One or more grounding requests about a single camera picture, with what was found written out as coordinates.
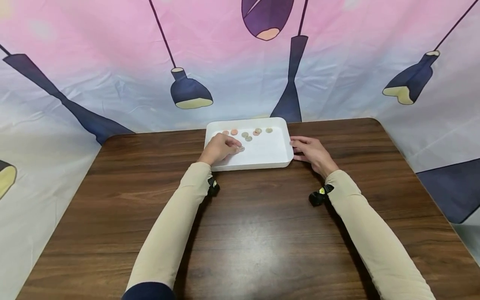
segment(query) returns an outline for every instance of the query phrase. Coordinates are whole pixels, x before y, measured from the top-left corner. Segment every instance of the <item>right hand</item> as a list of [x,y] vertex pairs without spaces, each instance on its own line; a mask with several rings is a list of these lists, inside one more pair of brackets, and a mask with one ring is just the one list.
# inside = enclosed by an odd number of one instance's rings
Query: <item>right hand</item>
[[319,140],[306,136],[291,136],[290,145],[295,153],[293,159],[310,163],[312,169],[324,179],[338,170],[338,166]]

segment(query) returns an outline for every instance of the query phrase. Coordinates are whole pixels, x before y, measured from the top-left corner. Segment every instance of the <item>wooden table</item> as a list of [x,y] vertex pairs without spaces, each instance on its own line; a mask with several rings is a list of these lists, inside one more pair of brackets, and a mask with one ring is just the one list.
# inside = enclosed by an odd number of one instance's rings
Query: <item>wooden table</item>
[[[437,299],[480,299],[480,270],[373,119],[289,124],[319,138],[405,245]],[[204,130],[116,136],[102,147],[19,299],[118,299],[150,228],[200,155]],[[307,165],[221,172],[193,226],[179,299],[378,299],[339,217],[307,198]]]

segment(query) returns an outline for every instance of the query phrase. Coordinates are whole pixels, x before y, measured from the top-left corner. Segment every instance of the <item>white tray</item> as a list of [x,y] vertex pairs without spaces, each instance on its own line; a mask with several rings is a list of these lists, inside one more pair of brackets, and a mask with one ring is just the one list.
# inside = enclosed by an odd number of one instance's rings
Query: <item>white tray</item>
[[[262,133],[253,135],[255,128],[261,128]],[[266,129],[272,128],[273,132],[267,133]],[[283,118],[263,118],[252,120],[217,121],[207,125],[205,133],[205,146],[215,134],[224,130],[237,129],[239,133],[235,136],[245,151],[214,164],[212,171],[233,171],[266,168],[284,168],[293,159],[293,148],[290,146],[290,135],[288,134],[287,122]],[[242,137],[243,132],[248,132],[252,137],[250,142]]]

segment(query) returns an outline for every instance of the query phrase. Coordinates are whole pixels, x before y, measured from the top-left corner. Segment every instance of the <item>arm sleeve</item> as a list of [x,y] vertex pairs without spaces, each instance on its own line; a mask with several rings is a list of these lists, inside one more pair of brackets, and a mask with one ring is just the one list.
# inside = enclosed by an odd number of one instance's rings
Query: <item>arm sleeve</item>
[[208,193],[209,177],[210,166],[203,162],[192,164],[183,175],[138,253],[125,295],[135,285],[148,282],[173,288],[198,206]]
[[328,197],[367,267],[383,300],[435,299],[407,251],[368,204],[350,176],[337,170],[326,181]]

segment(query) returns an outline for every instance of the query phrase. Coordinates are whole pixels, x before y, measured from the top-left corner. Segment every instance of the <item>black hair clip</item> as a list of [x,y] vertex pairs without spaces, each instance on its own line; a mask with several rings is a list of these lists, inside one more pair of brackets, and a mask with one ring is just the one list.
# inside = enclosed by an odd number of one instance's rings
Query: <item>black hair clip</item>
[[208,184],[210,185],[210,187],[208,188],[208,196],[216,196],[218,194],[218,191],[220,190],[220,186],[217,184],[215,178],[213,177],[210,177],[208,179]]
[[333,191],[333,186],[330,184],[325,185],[318,191],[314,191],[308,196],[308,200],[312,204],[312,206],[319,206],[328,199],[328,193]]

